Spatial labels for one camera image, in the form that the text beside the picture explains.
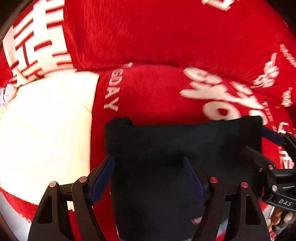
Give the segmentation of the right hand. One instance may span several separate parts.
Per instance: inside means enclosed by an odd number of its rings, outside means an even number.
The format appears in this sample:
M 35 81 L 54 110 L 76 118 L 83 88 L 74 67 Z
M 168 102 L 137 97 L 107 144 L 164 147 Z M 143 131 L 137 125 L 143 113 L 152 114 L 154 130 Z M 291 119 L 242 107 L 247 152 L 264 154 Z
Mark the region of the right hand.
M 295 222 L 295 212 L 287 212 L 275 208 L 271 215 L 271 225 L 274 231 L 284 230 Z

